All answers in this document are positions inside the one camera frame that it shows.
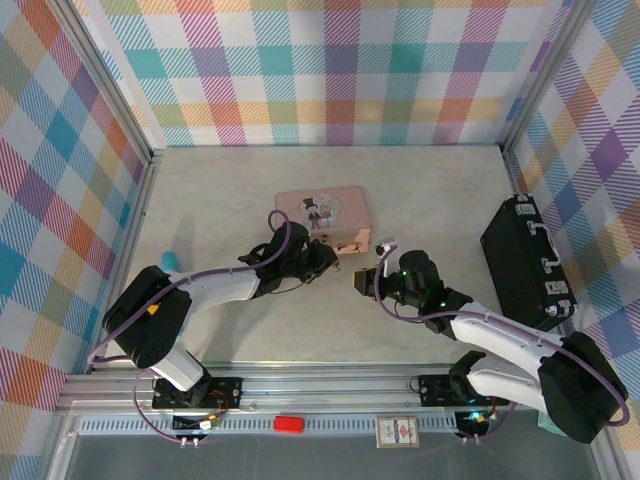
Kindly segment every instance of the white table surface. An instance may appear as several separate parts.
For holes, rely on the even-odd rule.
[[[365,189],[374,242],[393,236],[398,253],[424,249],[445,285],[500,311],[479,239],[511,187],[489,146],[169,149],[129,280],[170,249],[185,271],[227,266],[271,239],[277,192],[349,185]],[[293,292],[193,315],[182,341],[205,362],[452,363],[471,349],[360,296],[351,275],[377,263],[373,249],[340,260],[340,272]]]

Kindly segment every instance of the plaid wall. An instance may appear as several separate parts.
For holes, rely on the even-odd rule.
[[[522,106],[522,102],[524,102],[525,98],[529,94],[529,91],[531,90],[531,87],[535,84],[538,78],[538,73],[540,72],[540,68],[542,68],[542,65],[544,65],[544,62],[547,59],[547,55],[549,54],[551,45],[553,44],[556,37],[562,30],[562,27],[564,26],[565,21],[567,20],[567,17],[571,11],[571,7],[579,1],[582,1],[582,0],[563,0],[562,1],[562,6],[556,13],[553,23],[551,24],[551,27],[547,31],[544,41],[540,46],[540,50],[538,50],[535,60],[529,67],[529,71],[527,72],[524,78],[524,81],[520,85],[520,89],[518,90],[518,95],[516,96],[516,99],[514,100],[513,104],[511,105],[511,108],[509,109],[509,114],[507,115],[507,119],[502,125],[502,128],[500,129],[500,134],[496,139],[496,143],[503,144],[504,141],[506,140],[509,130],[513,126],[513,121],[515,120],[516,115],[520,112],[520,107]]]
[[[146,127],[100,40],[105,26],[76,4]],[[537,22],[558,7],[548,0],[101,4],[170,146],[494,143],[507,99],[522,87],[516,71],[528,71],[530,84],[547,51],[521,65]]]
[[[0,479],[30,480],[143,164],[45,0],[0,12]]]
[[[512,164],[552,229],[583,330],[629,388],[640,478],[640,3],[600,0]]]

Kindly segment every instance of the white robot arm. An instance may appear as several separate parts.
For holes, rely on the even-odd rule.
[[[198,408],[210,401],[216,388],[207,370],[178,340],[191,315],[223,303],[261,297],[278,289],[284,278],[311,283],[337,262],[333,249],[310,241],[305,227],[295,222],[288,226],[288,241],[287,225],[283,225],[270,243],[240,257],[235,267],[171,274],[157,266],[146,267],[111,306],[103,320],[105,330],[117,335],[115,342],[138,368],[151,369],[166,380],[156,382],[163,389],[160,396],[185,408]],[[155,301],[161,291],[166,293]],[[122,330],[146,305],[151,307]]]
[[[190,276],[190,273],[175,273],[169,277],[169,281],[177,282],[181,278]],[[203,277],[179,287],[187,292],[191,298],[191,306],[181,330],[187,327],[191,316],[200,310],[206,310],[227,302],[252,299],[259,284],[260,279],[256,272],[249,270],[234,274]],[[183,392],[189,391],[204,375],[202,365],[185,350],[179,339],[174,343],[169,353],[153,365],[151,369],[161,377],[169,380],[178,390]]]
[[[588,336],[542,332],[489,311],[445,287],[436,265],[421,250],[404,253],[400,270],[388,274],[386,259],[395,248],[392,239],[378,245],[380,265],[355,272],[354,287],[396,319],[424,324],[483,350],[469,352],[449,371],[458,399],[497,397],[527,405],[583,443],[590,443],[624,405],[626,388]],[[387,297],[415,307],[419,316],[394,314],[382,302]]]

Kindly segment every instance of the briefcase handle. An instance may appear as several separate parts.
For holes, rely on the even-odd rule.
[[[542,266],[544,267],[544,271],[545,273],[551,273],[551,268],[552,267],[559,267],[560,266],[560,253],[558,253],[558,249],[556,248],[556,246],[553,244],[553,240],[551,240],[551,232],[549,232],[549,229],[547,228],[547,226],[544,223],[535,223],[532,221],[528,221],[527,222],[527,226],[529,227],[529,232],[531,232],[531,235],[535,235],[538,232],[538,229],[542,229],[546,232],[547,234],[547,240],[549,242],[549,246],[551,247],[551,251],[553,252],[553,254],[555,255],[555,260],[550,260],[548,258],[542,258]]]

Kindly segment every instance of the blue object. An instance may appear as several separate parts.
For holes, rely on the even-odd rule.
[[[551,418],[549,418],[549,415],[547,415],[546,413],[538,412],[538,426],[540,428],[543,428],[547,432],[566,437],[565,433],[558,427],[556,427],[556,424],[553,423],[553,420],[551,420]]]
[[[178,260],[178,256],[176,252],[173,250],[167,250],[162,253],[160,257],[160,268],[163,272],[179,272],[181,271],[180,260]]]

